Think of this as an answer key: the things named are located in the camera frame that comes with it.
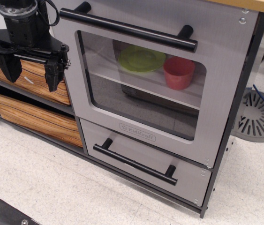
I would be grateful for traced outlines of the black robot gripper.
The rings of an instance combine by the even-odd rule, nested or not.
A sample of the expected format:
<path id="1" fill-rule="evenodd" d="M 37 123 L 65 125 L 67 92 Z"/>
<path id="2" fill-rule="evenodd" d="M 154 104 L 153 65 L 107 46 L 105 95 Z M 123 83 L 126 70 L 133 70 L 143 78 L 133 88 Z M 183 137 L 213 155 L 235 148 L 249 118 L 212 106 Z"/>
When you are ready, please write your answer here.
<path id="1" fill-rule="evenodd" d="M 45 80 L 49 91 L 57 90 L 63 80 L 64 69 L 68 69 L 69 46 L 54 38 L 46 25 L 48 19 L 38 15 L 26 18 L 5 18 L 7 28 L 0 29 L 0 69 L 4 76 L 15 83 L 22 72 L 21 60 L 13 55 L 18 53 L 46 61 Z"/>

